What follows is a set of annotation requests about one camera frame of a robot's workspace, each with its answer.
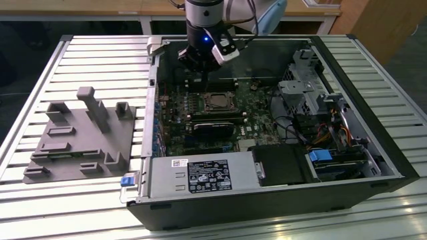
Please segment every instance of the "metal extrusion table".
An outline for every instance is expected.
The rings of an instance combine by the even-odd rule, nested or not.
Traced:
[[[31,161],[48,117],[49,101],[84,108],[76,91],[96,89],[107,107],[127,101],[136,109],[129,170],[140,168],[148,36],[63,38],[0,147],[0,239],[408,239],[427,233],[427,116],[356,39],[323,36],[350,80],[416,169],[420,180],[347,210],[149,232],[125,209],[120,177],[27,185]],[[332,77],[325,78],[333,91]]]

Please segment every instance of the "warning label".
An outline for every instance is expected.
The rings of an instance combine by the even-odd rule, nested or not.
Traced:
[[[232,189],[228,161],[188,162],[188,190],[192,194]]]

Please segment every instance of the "metal bracket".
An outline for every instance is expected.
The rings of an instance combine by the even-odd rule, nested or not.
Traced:
[[[155,56],[161,52],[163,47],[163,37],[161,36],[151,36],[147,41],[147,52],[148,56]]]
[[[299,80],[280,81],[279,87],[284,94],[303,94],[313,91],[313,87]]]

